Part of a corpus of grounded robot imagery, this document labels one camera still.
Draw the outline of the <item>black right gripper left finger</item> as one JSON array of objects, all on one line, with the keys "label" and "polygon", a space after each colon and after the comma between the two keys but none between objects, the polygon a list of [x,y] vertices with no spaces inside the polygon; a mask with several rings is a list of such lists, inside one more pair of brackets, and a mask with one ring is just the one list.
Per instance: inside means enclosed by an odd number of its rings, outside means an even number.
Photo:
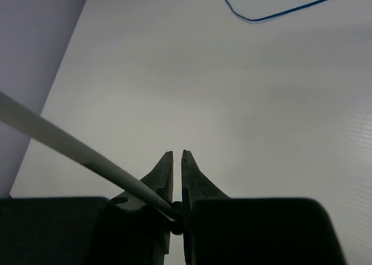
[{"label": "black right gripper left finger", "polygon": [[[173,201],[173,152],[166,152],[140,181],[171,204]],[[110,200],[130,219],[124,223],[125,250],[135,255],[166,255],[170,243],[170,219],[127,191]]]}]

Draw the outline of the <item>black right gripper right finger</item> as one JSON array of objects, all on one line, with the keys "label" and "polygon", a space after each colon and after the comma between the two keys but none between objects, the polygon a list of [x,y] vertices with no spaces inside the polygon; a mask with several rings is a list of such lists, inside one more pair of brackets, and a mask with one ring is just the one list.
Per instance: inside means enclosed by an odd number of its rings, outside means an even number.
[{"label": "black right gripper right finger", "polygon": [[230,199],[199,169],[191,151],[183,150],[181,158],[183,241],[186,264],[195,264],[192,260],[194,242],[192,241],[192,206],[198,200]]}]

